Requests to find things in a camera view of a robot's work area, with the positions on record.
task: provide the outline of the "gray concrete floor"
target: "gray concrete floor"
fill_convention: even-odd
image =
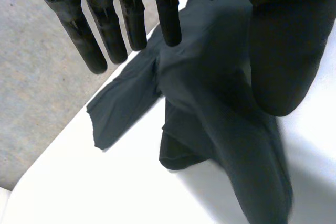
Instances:
[[[143,1],[149,32],[159,19],[155,0]],[[118,66],[91,74],[43,0],[0,0],[0,10],[0,187],[12,190]],[[83,11],[106,56],[85,1]]]

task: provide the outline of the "folded cloth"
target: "folded cloth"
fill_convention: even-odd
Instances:
[[[251,224],[287,223],[292,188],[276,119],[249,84],[249,0],[189,0],[182,43],[160,29],[88,105],[97,147],[115,143],[155,100],[166,96],[160,162],[184,169],[212,159],[225,169]]]

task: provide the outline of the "white surface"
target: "white surface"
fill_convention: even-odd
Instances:
[[[8,191],[7,189],[0,187],[0,223],[1,223],[2,216],[5,212],[6,205],[7,205],[10,195],[11,195],[11,191]]]
[[[334,28],[309,94],[281,119],[296,197],[295,224],[336,219],[335,54]],[[161,166],[164,109],[161,99],[103,153],[93,146],[84,106],[19,181],[2,224],[246,224],[227,176],[212,162],[178,173]]]

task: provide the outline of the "black rubber finger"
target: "black rubber finger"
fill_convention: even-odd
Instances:
[[[142,50],[147,46],[144,10],[142,0],[119,0],[128,40],[131,48],[135,51]]]
[[[179,0],[156,0],[156,5],[166,44],[170,47],[177,46],[182,40]]]
[[[82,12],[81,0],[45,0],[57,14],[64,29],[91,72],[107,70],[107,62]]]
[[[115,64],[124,62],[127,60],[127,50],[113,0],[87,0],[87,2],[111,61]]]

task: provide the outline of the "black cloth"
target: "black cloth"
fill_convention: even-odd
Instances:
[[[158,27],[87,111],[103,150],[165,95],[160,162],[184,169],[210,158],[229,175],[251,224],[284,224],[292,189],[280,134],[256,104],[245,67],[251,12],[248,0],[188,0],[182,43],[168,47]]]

